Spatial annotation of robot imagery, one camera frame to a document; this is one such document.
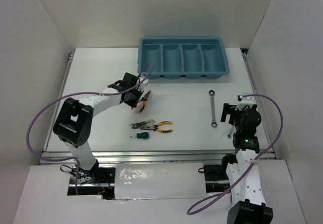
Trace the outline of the yellow black long-nose pliers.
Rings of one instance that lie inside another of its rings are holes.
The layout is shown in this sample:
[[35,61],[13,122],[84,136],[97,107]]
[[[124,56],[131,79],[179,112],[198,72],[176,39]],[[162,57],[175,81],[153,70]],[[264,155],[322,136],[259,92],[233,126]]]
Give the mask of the yellow black long-nose pliers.
[[146,107],[146,102],[151,94],[151,90],[149,90],[138,102],[142,103],[141,109],[138,111],[138,113],[142,113]]

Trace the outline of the yellow black combination pliers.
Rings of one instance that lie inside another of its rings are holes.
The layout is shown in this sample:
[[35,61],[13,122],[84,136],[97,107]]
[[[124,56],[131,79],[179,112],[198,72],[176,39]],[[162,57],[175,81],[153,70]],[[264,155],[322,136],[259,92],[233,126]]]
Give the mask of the yellow black combination pliers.
[[140,130],[157,131],[157,132],[160,132],[160,133],[171,133],[171,132],[173,132],[173,129],[168,129],[168,130],[160,129],[160,126],[172,125],[172,124],[173,123],[171,121],[163,121],[163,122],[160,122],[160,123],[157,123],[157,124],[152,124],[152,125],[149,125],[149,126],[141,127]]

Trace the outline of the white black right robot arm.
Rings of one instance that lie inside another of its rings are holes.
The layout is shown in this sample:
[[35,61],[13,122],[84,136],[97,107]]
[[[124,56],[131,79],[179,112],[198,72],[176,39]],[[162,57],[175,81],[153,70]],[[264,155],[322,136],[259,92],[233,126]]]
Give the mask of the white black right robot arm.
[[235,129],[232,136],[234,154],[222,159],[220,174],[229,180],[232,207],[227,223],[271,223],[273,209],[268,207],[263,196],[256,157],[260,153],[256,128],[261,123],[257,105],[224,103],[221,122],[227,116]]

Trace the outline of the green stubby screwdriver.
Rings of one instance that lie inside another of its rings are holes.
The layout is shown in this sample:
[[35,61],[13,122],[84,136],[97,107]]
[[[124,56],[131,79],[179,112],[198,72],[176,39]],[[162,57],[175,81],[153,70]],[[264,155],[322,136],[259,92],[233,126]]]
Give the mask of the green stubby screwdriver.
[[149,139],[150,135],[148,132],[141,132],[141,133],[137,133],[136,135],[131,136],[131,138],[136,138],[136,139]]

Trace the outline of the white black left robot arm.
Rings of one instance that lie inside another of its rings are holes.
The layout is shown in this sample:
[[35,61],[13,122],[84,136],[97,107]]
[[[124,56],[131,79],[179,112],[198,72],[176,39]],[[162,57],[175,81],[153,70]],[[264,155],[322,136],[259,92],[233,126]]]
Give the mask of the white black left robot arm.
[[136,107],[148,83],[148,79],[125,73],[122,80],[108,85],[98,95],[79,100],[69,97],[64,101],[53,132],[78,161],[81,176],[86,182],[96,182],[100,172],[98,160],[88,143],[93,118],[121,103]]

